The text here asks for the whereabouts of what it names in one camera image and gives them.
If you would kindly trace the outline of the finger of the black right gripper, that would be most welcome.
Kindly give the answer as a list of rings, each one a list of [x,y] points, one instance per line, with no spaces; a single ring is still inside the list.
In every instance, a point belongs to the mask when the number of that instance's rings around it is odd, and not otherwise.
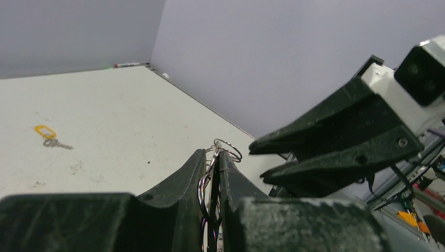
[[[323,198],[422,150],[418,137],[399,126],[345,150],[274,167],[261,178],[297,198]]]
[[[397,125],[381,96],[355,77],[291,124],[249,145],[251,155],[321,155],[366,142]]]

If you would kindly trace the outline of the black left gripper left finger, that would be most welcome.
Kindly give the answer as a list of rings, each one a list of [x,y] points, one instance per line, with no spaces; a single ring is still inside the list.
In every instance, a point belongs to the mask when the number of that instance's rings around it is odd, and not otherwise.
[[[25,194],[1,200],[1,251],[198,251],[205,151],[139,196]]]

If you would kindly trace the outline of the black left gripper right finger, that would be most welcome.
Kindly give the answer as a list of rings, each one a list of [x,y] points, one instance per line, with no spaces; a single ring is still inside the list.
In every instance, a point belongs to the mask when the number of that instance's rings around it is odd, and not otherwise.
[[[271,198],[219,156],[225,251],[391,251],[379,222],[340,199]]]

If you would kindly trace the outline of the large metal keyring organizer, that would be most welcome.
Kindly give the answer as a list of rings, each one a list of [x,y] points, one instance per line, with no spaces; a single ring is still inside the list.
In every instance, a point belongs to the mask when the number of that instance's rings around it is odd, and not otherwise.
[[[242,154],[233,144],[218,138],[213,140],[213,145],[205,152],[213,155],[210,160],[206,160],[206,172],[197,185],[198,205],[202,213],[200,251],[218,251],[222,200],[217,159],[221,153],[227,152],[232,161],[240,163]]]

